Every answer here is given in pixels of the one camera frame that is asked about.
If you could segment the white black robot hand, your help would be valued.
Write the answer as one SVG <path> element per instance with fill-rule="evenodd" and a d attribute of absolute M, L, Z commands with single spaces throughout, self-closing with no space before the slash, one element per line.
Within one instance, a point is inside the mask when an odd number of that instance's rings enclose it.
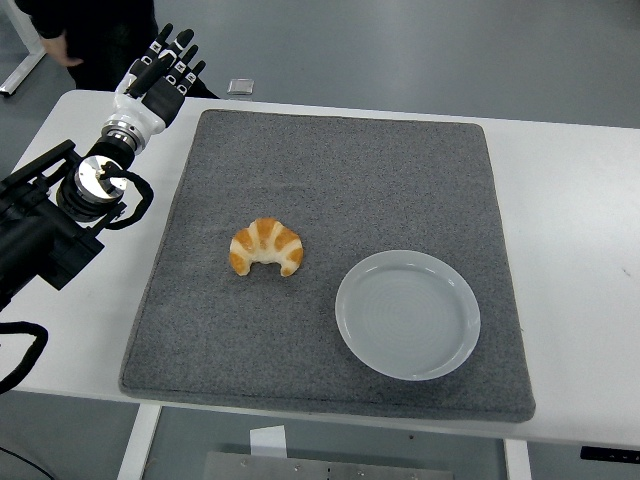
<path fill-rule="evenodd" d="M 165 25 L 120 81 L 104 133 L 120 130 L 142 144 L 175 120 L 206 63 L 193 61 L 198 52 L 193 30 L 174 38 L 172 31 L 172 24 Z"/>

